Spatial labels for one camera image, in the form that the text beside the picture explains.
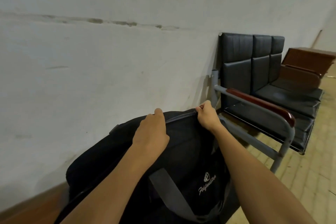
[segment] black bag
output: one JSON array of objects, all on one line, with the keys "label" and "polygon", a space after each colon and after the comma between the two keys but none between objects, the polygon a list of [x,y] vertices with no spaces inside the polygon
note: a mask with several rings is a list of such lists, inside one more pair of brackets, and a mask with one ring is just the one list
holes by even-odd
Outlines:
[{"label": "black bag", "polygon": [[[195,109],[164,116],[168,146],[138,182],[120,223],[133,223],[135,216],[137,223],[205,223],[223,208],[231,183],[215,138],[199,124]],[[69,166],[69,203],[55,224],[116,167],[144,118],[117,125]]]}]

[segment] black leather chair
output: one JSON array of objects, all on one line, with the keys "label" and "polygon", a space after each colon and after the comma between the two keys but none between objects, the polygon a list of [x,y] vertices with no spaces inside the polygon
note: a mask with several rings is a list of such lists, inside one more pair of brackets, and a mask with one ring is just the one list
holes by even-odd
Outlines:
[{"label": "black leather chair", "polygon": [[[312,89],[307,86],[300,85],[300,83],[280,78],[280,69],[285,69],[287,72],[292,73],[293,71],[297,70],[295,68],[291,68],[289,66],[282,66],[281,65],[281,59],[282,59],[282,51],[284,49],[285,44],[285,38],[283,36],[272,36],[272,44],[271,44],[271,54],[269,56],[269,76],[268,76],[268,82],[276,86],[278,88],[282,88],[284,90],[290,90],[294,91],[300,94],[303,94],[305,96],[311,97],[315,100],[321,101],[323,90],[316,88]],[[298,76],[309,76],[309,77],[318,77],[318,75],[312,75],[311,73],[307,71],[300,71]]]},{"label": "black leather chair", "polygon": [[253,36],[251,94],[291,111],[314,118],[320,101],[268,83],[271,46],[271,36]]},{"label": "black leather chair", "polygon": [[[222,87],[234,88],[250,94],[251,90],[258,91],[268,86],[270,36],[254,37],[223,33],[219,37],[219,45],[223,60],[220,74]],[[273,92],[283,91],[275,86],[271,87],[275,88]],[[276,141],[283,142],[288,137],[286,128],[276,117],[224,94],[221,95],[221,111],[234,116]],[[290,111],[290,113],[296,119],[295,137],[290,147],[304,154],[314,119],[295,111]]]}]

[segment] beige tiled floor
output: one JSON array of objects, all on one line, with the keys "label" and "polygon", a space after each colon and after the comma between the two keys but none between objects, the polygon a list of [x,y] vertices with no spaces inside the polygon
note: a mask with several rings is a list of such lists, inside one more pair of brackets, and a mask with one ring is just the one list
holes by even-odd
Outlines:
[{"label": "beige tiled floor", "polygon": [[[327,75],[335,76],[336,66]],[[318,224],[336,223],[336,78],[325,77],[321,86],[325,93],[317,114],[312,135],[301,156],[288,150],[276,176],[301,201]],[[259,139],[279,150],[280,144],[261,134]],[[249,146],[248,150],[268,168],[273,161]],[[242,209],[228,224],[248,223]]]}]

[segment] white wall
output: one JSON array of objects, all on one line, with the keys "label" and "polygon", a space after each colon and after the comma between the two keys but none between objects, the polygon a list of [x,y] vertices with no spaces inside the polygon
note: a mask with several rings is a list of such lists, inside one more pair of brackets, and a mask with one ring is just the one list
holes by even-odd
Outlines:
[{"label": "white wall", "polygon": [[218,32],[308,47],[334,1],[0,0],[0,210],[116,124],[203,101]]},{"label": "white wall", "polygon": [[323,27],[323,30],[318,37],[315,49],[336,52],[336,9],[331,13],[330,18]]}]

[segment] bag strap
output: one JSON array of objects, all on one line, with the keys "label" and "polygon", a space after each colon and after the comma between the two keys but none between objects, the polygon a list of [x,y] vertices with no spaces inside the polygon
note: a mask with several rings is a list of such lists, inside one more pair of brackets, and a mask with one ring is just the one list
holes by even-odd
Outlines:
[{"label": "bag strap", "polygon": [[149,180],[152,182],[153,187],[166,207],[181,218],[204,223],[219,215],[223,208],[224,202],[220,201],[213,209],[211,209],[208,215],[197,216],[193,213],[179,188],[164,168],[151,174]]}]

